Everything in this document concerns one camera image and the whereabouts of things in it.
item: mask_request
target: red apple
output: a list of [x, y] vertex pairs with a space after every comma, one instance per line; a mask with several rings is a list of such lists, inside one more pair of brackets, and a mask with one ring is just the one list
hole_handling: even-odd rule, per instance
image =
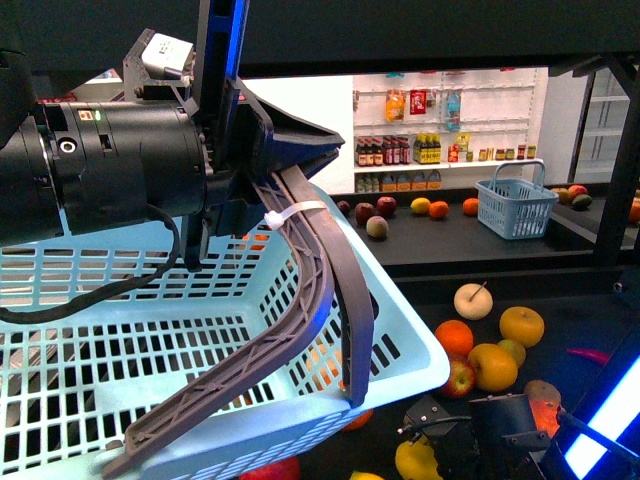
[[356, 205], [356, 222], [358, 225], [366, 225], [367, 220], [376, 214], [376, 209], [370, 203], [359, 203]]
[[391, 218], [398, 208], [398, 204], [396, 203], [396, 199], [393, 197], [380, 197], [376, 202], [376, 208], [378, 209], [378, 214], [381, 217]]
[[584, 185], [571, 185], [568, 190], [571, 194], [571, 200], [576, 198], [578, 195], [589, 195], [589, 190], [587, 190], [587, 187]]
[[351, 211], [351, 205], [349, 204], [349, 202], [347, 202], [346, 200], [340, 200], [338, 203], [336, 203], [336, 205], [345, 217], [349, 215], [349, 212]]
[[240, 475], [240, 480], [300, 480], [298, 457], [289, 457]]
[[476, 373], [473, 365], [462, 355], [449, 354], [449, 379], [438, 389], [446, 398], [461, 398], [476, 386]]

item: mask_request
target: white wall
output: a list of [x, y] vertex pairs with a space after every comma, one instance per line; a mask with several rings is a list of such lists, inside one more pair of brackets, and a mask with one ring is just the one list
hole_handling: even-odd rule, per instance
[[538, 144], [547, 184], [565, 183], [569, 176], [586, 85], [587, 77], [573, 78], [571, 72], [550, 77], [547, 83]]
[[312, 178], [329, 194], [353, 191], [353, 79], [350, 76], [245, 80], [260, 98], [296, 117], [338, 132], [340, 156]]

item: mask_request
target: plastic shopping basket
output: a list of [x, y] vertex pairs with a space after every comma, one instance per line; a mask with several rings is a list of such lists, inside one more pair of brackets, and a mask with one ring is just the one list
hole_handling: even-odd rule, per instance
[[[369, 393], [339, 387], [340, 311], [316, 340], [122, 478], [228, 479], [320, 443], [363, 411], [438, 387], [448, 361], [333, 202], [376, 301]], [[151, 271], [170, 238], [159, 224], [4, 248], [0, 305], [31, 310]], [[100, 479], [105, 450], [134, 420], [262, 332], [287, 308], [297, 267], [280, 234], [257, 226], [212, 238], [203, 270], [174, 268], [144, 289], [42, 326], [0, 322], [0, 474]]]
[[[507, 165], [539, 165], [535, 183], [519, 178], [498, 179]], [[558, 194], [544, 188], [544, 163], [540, 160], [505, 163], [496, 168], [491, 180], [476, 182], [478, 220], [502, 238], [518, 240], [542, 237]]]

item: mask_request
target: bottle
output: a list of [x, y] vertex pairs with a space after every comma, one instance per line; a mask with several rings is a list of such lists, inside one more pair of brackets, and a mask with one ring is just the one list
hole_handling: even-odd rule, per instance
[[367, 137], [365, 152], [367, 154], [367, 167], [371, 167], [373, 166], [373, 144], [371, 142], [371, 137]]
[[384, 165], [384, 156], [382, 154], [382, 139], [376, 137], [373, 139], [373, 164]]
[[428, 154], [427, 154], [427, 163], [435, 163], [435, 159], [436, 159], [436, 145], [435, 145], [435, 141], [434, 141], [434, 135], [429, 135], [427, 137], [427, 150], [428, 150]]
[[364, 138], [358, 138], [358, 146], [356, 147], [356, 162], [359, 167], [367, 166], [367, 154], [365, 152]]
[[422, 134], [418, 133], [413, 141], [413, 161], [420, 163], [420, 137]]
[[442, 145], [440, 144], [440, 134], [435, 136], [434, 148], [435, 148], [435, 161], [434, 163], [440, 163], [440, 159], [442, 158]]
[[420, 138], [420, 163], [423, 165], [429, 163], [429, 150], [427, 145], [427, 134], [423, 133]]
[[400, 157], [402, 156], [402, 151], [400, 149], [400, 141], [398, 137], [393, 137], [393, 164], [400, 164]]
[[393, 163], [393, 149], [391, 148], [391, 140], [388, 136], [384, 137], [382, 143], [382, 156], [384, 158], [385, 165], [391, 165]]
[[402, 155], [400, 157], [400, 163], [404, 164], [404, 165], [408, 165], [409, 164], [409, 138], [408, 137], [402, 137], [402, 141], [401, 141], [401, 147], [402, 147]]

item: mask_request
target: white connector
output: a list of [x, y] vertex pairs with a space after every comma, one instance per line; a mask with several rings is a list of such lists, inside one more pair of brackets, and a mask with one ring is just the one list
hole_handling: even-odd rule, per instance
[[192, 55], [193, 43], [156, 33], [141, 58], [151, 78], [177, 80], [182, 78]]

